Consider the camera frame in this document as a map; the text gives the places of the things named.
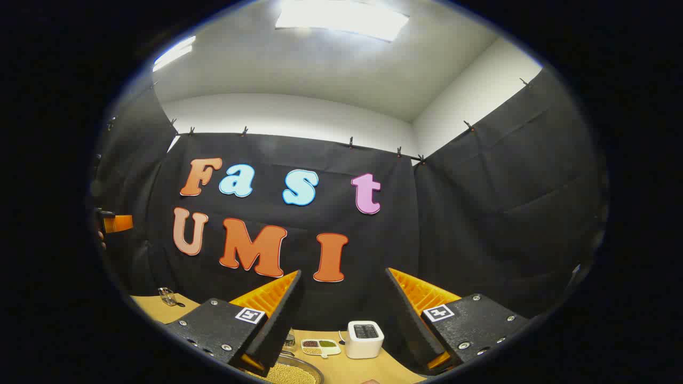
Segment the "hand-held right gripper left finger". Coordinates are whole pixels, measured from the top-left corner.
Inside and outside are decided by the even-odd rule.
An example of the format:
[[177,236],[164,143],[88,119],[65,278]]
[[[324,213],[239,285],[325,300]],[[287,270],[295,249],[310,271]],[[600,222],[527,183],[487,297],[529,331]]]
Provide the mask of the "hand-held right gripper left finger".
[[265,377],[300,308],[301,275],[296,270],[231,301],[209,299],[164,328],[219,364]]

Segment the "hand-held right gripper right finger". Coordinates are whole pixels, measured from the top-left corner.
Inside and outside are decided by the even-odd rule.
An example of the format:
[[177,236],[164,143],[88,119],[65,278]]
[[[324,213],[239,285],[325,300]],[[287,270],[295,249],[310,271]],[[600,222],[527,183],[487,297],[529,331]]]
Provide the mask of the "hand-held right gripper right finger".
[[395,268],[386,286],[419,372],[441,374],[479,359],[518,334],[529,319],[481,293],[461,297]]

